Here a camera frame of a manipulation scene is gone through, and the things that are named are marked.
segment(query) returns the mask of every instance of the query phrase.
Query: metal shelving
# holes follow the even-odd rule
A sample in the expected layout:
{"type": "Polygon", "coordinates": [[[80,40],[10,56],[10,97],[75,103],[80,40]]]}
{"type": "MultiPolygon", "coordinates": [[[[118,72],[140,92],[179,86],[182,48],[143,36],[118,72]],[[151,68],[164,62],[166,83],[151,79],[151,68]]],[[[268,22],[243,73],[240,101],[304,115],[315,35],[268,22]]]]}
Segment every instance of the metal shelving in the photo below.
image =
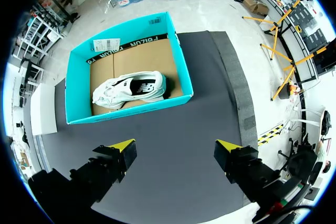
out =
{"type": "Polygon", "coordinates": [[[49,26],[42,18],[36,16],[30,23],[25,36],[19,38],[21,43],[18,51],[13,53],[13,56],[20,60],[26,58],[35,63],[39,63],[41,59],[48,54],[48,50],[53,44],[55,44],[58,39],[63,39],[64,37],[49,26]],[[54,33],[57,39],[54,41],[49,40],[47,37],[49,33],[54,33]]]}

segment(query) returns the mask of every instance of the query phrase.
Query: sneaker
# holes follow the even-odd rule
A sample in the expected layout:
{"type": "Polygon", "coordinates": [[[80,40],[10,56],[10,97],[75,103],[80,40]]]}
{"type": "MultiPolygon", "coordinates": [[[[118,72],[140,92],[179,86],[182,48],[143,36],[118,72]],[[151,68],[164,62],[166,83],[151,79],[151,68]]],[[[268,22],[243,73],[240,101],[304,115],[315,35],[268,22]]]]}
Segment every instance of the sneaker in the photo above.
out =
{"type": "Polygon", "coordinates": [[[125,102],[163,100],[166,78],[158,71],[137,72],[108,79],[93,92],[93,101],[107,109],[120,109],[125,102]]]}

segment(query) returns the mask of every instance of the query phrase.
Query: orange tripod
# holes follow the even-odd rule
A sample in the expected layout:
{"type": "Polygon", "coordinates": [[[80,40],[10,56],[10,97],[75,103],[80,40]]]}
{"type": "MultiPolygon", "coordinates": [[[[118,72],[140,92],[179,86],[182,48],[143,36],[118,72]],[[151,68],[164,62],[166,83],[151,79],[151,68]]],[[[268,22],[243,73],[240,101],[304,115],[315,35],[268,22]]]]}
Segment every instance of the orange tripod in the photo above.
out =
{"type": "Polygon", "coordinates": [[[276,45],[277,45],[277,38],[278,38],[278,27],[279,25],[283,22],[283,20],[294,10],[294,8],[300,3],[300,0],[297,0],[293,6],[279,19],[278,22],[272,22],[272,21],[269,21],[269,20],[264,20],[264,19],[261,19],[261,18],[252,18],[252,17],[242,17],[242,18],[246,18],[246,19],[253,19],[253,20],[256,20],[256,21],[259,21],[259,22],[267,22],[267,23],[270,23],[270,24],[274,24],[274,26],[269,29],[268,31],[266,31],[265,33],[267,34],[270,34],[271,31],[275,30],[275,36],[274,36],[274,44],[273,44],[273,48],[270,48],[264,44],[260,44],[262,47],[265,47],[266,49],[272,51],[272,54],[271,54],[271,58],[270,60],[273,60],[273,56],[274,54],[277,54],[281,57],[283,57],[284,59],[288,60],[290,62],[290,66],[284,68],[283,70],[284,71],[287,71],[287,70],[290,70],[289,71],[289,74],[287,75],[287,77],[285,78],[284,82],[282,83],[282,85],[278,88],[277,92],[274,94],[274,96],[271,98],[271,101],[273,101],[277,95],[280,93],[280,91],[283,89],[283,87],[286,85],[286,83],[289,81],[289,79],[291,78],[291,76],[293,75],[293,73],[295,72],[295,69],[296,69],[296,66],[298,64],[301,64],[303,62],[306,62],[307,60],[311,59],[312,57],[318,55],[319,53],[323,52],[326,50],[326,47],[323,47],[319,50],[317,50],[316,52],[310,54],[309,56],[297,61],[297,62],[294,62],[293,60],[289,59],[287,56],[283,55],[282,53],[278,52],[275,50],[276,48],[276,45]]]}

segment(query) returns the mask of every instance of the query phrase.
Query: cardboard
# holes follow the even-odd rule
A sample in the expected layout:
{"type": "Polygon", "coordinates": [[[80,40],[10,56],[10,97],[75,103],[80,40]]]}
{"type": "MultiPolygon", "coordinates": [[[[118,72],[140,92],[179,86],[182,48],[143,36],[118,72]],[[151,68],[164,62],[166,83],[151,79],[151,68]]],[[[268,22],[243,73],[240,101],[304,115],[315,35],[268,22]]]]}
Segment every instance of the cardboard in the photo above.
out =
{"type": "Polygon", "coordinates": [[[257,13],[261,15],[268,14],[268,7],[260,0],[244,0],[243,4],[250,10],[252,13],[257,13]]]}
{"type": "MultiPolygon", "coordinates": [[[[90,65],[91,99],[94,90],[104,81],[117,78],[120,75],[157,70],[172,81],[173,85],[169,98],[182,96],[181,84],[178,79],[172,49],[168,39],[157,40],[124,51],[111,54],[90,65]]],[[[146,104],[144,101],[130,101],[120,109],[146,104]]],[[[115,110],[107,109],[96,104],[92,105],[92,115],[109,113],[115,110]]]]}
{"type": "Polygon", "coordinates": [[[68,124],[95,123],[182,105],[194,91],[169,13],[136,18],[100,32],[74,48],[69,57],[65,88],[68,124]],[[93,41],[120,39],[117,50],[95,52],[93,41]],[[121,74],[157,70],[174,81],[172,95],[163,101],[128,102],[122,109],[92,105],[92,93],[107,79],[121,74]]]}

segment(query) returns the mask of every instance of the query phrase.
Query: tiled floor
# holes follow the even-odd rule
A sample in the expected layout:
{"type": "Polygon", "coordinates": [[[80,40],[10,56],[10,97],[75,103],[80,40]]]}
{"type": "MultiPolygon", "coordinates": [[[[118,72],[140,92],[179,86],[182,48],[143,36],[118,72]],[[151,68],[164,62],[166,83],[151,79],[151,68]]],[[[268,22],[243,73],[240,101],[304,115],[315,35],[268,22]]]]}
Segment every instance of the tiled floor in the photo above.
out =
{"type": "MultiPolygon", "coordinates": [[[[158,12],[169,12],[177,33],[204,30],[227,32],[249,84],[258,135],[262,135],[289,117],[298,116],[292,109],[299,102],[298,100],[290,102],[277,98],[273,102],[270,101],[283,81],[284,73],[281,66],[286,66],[286,63],[278,58],[269,60],[269,52],[263,50],[260,43],[272,46],[273,38],[265,35],[257,22],[241,18],[251,14],[238,2],[233,0],[144,0],[125,8],[116,7],[104,14],[97,0],[87,0],[78,8],[78,12],[81,17],[74,23],[69,35],[58,41],[52,48],[52,55],[43,60],[42,67],[47,72],[43,79],[44,83],[55,85],[61,81],[66,76],[71,49],[91,36],[129,19],[158,12]]],[[[277,50],[286,54],[280,43],[277,44],[277,50]]],[[[287,153],[288,138],[297,139],[299,135],[300,128],[297,128],[294,132],[283,132],[280,136],[274,137],[268,144],[259,148],[260,158],[271,168],[280,168],[284,159],[277,154],[278,150],[287,153]]],[[[212,223],[224,223],[233,218],[240,218],[239,223],[251,223],[250,216],[253,216],[256,209],[258,209],[257,205],[250,204],[212,223]]]]}

